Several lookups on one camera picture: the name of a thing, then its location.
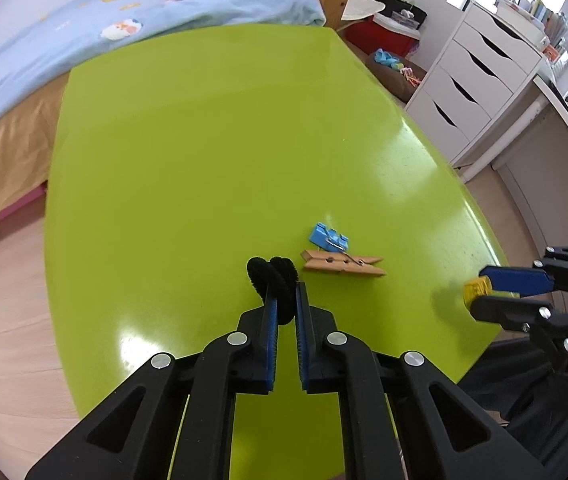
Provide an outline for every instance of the white drawer cabinet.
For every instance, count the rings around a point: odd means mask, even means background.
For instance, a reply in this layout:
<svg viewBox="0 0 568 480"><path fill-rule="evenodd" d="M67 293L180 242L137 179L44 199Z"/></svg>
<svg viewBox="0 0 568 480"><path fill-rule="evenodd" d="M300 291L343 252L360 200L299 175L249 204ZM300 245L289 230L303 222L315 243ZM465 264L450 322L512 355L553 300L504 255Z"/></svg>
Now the white drawer cabinet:
<svg viewBox="0 0 568 480"><path fill-rule="evenodd" d="M510 25L472 1L406 112L455 163L542 70L543 59Z"/></svg>
<svg viewBox="0 0 568 480"><path fill-rule="evenodd" d="M420 92L407 111L447 160L457 156L468 144L468 138L462 130L426 92Z"/></svg>
<svg viewBox="0 0 568 480"><path fill-rule="evenodd" d="M490 117L477 101L442 67L435 67L426 93L453 121L468 140L481 132Z"/></svg>
<svg viewBox="0 0 568 480"><path fill-rule="evenodd" d="M481 62L494 76L502 81L511 92L516 91L526 79L526 73L491 40L481 35L467 23L460 25L453 38Z"/></svg>
<svg viewBox="0 0 568 480"><path fill-rule="evenodd" d="M477 3L469 6L464 21L505 52L525 73L530 73L538 64L539 52L509 25L481 8Z"/></svg>
<svg viewBox="0 0 568 480"><path fill-rule="evenodd" d="M481 62L478 64L477 57L457 41L451 41L448 45L439 66L475 99L489 117L497 115L513 95L513 92L496 75L488 73ZM427 79L424 87L426 91L428 86Z"/></svg>

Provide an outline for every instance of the book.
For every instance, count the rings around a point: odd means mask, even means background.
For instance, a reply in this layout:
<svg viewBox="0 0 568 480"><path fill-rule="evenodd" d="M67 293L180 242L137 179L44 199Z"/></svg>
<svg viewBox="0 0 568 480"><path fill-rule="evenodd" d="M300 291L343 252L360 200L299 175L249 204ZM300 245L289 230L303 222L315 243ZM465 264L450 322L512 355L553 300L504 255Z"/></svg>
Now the book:
<svg viewBox="0 0 568 480"><path fill-rule="evenodd" d="M542 5L542 0L535 0L530 7L530 13L535 16L538 13L539 6Z"/></svg>
<svg viewBox="0 0 568 480"><path fill-rule="evenodd" d="M551 18L552 15L553 11L551 9L546 9L546 11L544 12L544 16L539 21L542 22L543 25L545 25L548 23L548 20Z"/></svg>
<svg viewBox="0 0 568 480"><path fill-rule="evenodd" d="M561 25L562 25L562 17L560 14L552 14L551 17L548 19L546 27L544 28L544 32L548 36L548 39L551 41L551 43L553 43L555 34L557 33Z"/></svg>
<svg viewBox="0 0 568 480"><path fill-rule="evenodd" d="M521 7L526 12L530 12L530 7L533 4L530 0L518 0L518 7Z"/></svg>
<svg viewBox="0 0 568 480"><path fill-rule="evenodd" d="M535 16L541 22L545 12L546 12L546 6L540 0L538 8L536 9L535 14L533 14L533 16Z"/></svg>

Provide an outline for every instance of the blue clothespin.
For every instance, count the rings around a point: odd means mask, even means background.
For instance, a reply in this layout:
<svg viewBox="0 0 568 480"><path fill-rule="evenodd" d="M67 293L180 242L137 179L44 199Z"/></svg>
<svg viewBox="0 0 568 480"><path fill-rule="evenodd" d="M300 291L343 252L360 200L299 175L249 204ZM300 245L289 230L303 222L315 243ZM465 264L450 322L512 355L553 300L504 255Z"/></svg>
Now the blue clothespin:
<svg viewBox="0 0 568 480"><path fill-rule="evenodd" d="M555 288L552 277L542 269L487 266L479 275L491 280L493 290L517 292L522 298L552 292Z"/></svg>
<svg viewBox="0 0 568 480"><path fill-rule="evenodd" d="M335 229L328 229L325 224L319 222L308 238L319 248L331 253L343 253L349 249L349 239L340 235Z"/></svg>

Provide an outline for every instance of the yellow object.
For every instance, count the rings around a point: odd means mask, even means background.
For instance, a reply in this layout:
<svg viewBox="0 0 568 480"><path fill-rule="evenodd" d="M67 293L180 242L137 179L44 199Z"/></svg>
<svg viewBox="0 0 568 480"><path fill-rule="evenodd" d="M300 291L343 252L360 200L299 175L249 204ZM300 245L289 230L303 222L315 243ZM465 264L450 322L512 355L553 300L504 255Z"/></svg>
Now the yellow object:
<svg viewBox="0 0 568 480"><path fill-rule="evenodd" d="M464 305L471 308L471 303L479 296L488 296L493 293L493 285L488 276L480 276L470 282L464 283Z"/></svg>

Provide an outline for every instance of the drawer handle cutout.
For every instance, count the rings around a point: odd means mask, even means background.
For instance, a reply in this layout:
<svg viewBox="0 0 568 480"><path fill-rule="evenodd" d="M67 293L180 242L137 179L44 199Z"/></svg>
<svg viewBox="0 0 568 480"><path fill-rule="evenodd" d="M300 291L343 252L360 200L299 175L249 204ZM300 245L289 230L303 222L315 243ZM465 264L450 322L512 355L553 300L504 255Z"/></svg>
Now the drawer handle cutout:
<svg viewBox="0 0 568 480"><path fill-rule="evenodd" d="M477 59L477 57L473 56L473 54L471 54L470 52L468 53L468 55L471 57L471 59L473 60L473 62L482 70L484 70L488 75L493 76L494 78L497 78L496 75L494 75L493 71L488 68L484 63L482 63L479 59Z"/></svg>
<svg viewBox="0 0 568 480"><path fill-rule="evenodd" d="M486 43L488 47L492 48L499 56L505 57L506 59L510 59L510 57L507 56L507 54L502 49L500 49L496 44L493 43L493 41L489 40L488 38L485 38L483 34L480 34L480 36L484 40L484 43Z"/></svg>
<svg viewBox="0 0 568 480"><path fill-rule="evenodd" d="M438 112L440 113L440 115L441 115L443 118L445 118L445 120L446 120L446 122L447 122L448 124L450 124L451 126L457 127L457 126L455 126L455 123L450 120L450 118L444 113L444 110L442 110L442 109L438 106L438 104L437 104L436 102L433 102L433 104L435 105L435 108L438 109Z"/></svg>
<svg viewBox="0 0 568 480"><path fill-rule="evenodd" d="M455 85L455 88L457 88L459 90L459 92L469 101L474 102L475 104L477 104L477 101L475 99L473 99L473 96L471 94L469 94L466 90L464 90L464 88L457 82L455 81L452 77L451 77L451 81L453 82L453 84Z"/></svg>
<svg viewBox="0 0 568 480"><path fill-rule="evenodd" d="M495 25L497 25L501 30L506 32L506 34L508 34L511 38L515 38L516 40L524 41L524 40L522 40L522 38L520 38L517 35L516 32L514 32L513 30L510 30L510 27L508 25L504 25L500 20L496 19L494 16L491 16L491 19L493 20L493 22L495 22Z"/></svg>

